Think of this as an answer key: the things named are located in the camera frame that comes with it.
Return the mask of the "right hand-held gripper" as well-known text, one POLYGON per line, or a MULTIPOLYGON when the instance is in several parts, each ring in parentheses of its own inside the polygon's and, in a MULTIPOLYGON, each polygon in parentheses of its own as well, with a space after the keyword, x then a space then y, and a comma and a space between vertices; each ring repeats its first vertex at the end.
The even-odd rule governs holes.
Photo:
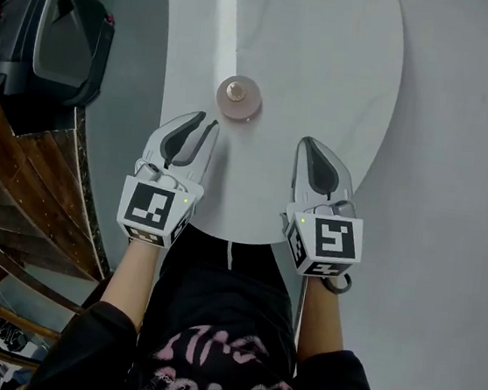
POLYGON ((360 262, 364 221, 356 217, 350 171, 334 152, 312 137, 298 144, 294 169, 294 199, 286 206, 285 237, 295 271, 304 277, 338 277, 360 262))

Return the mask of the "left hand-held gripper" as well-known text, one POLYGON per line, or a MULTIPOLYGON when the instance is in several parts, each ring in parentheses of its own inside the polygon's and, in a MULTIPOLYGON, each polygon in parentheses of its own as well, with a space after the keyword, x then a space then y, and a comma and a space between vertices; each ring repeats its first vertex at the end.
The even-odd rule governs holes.
POLYGON ((187 113, 151 134, 117 210, 128 238, 167 249, 192 219, 220 129, 205 117, 205 111, 187 113))

